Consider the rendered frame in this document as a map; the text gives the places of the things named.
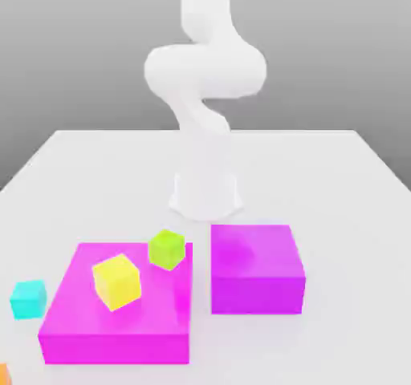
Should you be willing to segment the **small green cube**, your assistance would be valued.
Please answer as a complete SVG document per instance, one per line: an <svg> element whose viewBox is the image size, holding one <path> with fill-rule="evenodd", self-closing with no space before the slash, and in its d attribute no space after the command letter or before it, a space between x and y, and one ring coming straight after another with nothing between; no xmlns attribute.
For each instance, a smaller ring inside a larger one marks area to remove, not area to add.
<svg viewBox="0 0 411 385"><path fill-rule="evenodd" d="M185 237L162 229L149 241L149 262L171 271L185 258Z"/></svg>

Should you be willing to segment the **small yellow cube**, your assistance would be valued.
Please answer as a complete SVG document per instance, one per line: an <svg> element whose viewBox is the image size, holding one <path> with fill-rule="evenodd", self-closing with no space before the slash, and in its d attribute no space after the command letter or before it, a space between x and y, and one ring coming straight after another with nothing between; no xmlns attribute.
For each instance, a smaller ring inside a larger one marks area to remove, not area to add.
<svg viewBox="0 0 411 385"><path fill-rule="evenodd" d="M111 312L141 298L140 271L123 253L95 264L92 275L98 297Z"/></svg>

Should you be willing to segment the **small cyan cube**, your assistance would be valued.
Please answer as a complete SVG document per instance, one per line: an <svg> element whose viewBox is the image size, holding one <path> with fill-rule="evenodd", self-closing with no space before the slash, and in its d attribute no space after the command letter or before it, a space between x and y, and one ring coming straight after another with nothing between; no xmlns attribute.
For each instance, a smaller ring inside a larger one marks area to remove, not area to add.
<svg viewBox="0 0 411 385"><path fill-rule="evenodd" d="M15 320L41 318L47 305L44 281L17 282L10 296L10 305Z"/></svg>

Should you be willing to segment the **large purple box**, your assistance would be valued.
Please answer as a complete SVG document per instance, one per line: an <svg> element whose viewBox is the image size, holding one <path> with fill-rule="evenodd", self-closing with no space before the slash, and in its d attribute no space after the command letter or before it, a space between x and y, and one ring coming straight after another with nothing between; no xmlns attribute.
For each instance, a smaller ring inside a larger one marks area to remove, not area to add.
<svg viewBox="0 0 411 385"><path fill-rule="evenodd" d="M288 225L212 225L213 314L301 314L306 275Z"/></svg>

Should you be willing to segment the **large magenta box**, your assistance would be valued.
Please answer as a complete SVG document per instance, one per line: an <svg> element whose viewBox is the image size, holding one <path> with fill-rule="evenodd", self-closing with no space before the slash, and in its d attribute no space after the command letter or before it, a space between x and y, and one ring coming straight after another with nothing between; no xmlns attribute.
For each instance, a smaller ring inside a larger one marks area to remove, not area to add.
<svg viewBox="0 0 411 385"><path fill-rule="evenodd" d="M110 311L96 294L92 266L119 253L140 270L142 296ZM145 243L77 246L38 333L47 364L189 362L193 245L173 270L149 263Z"/></svg>

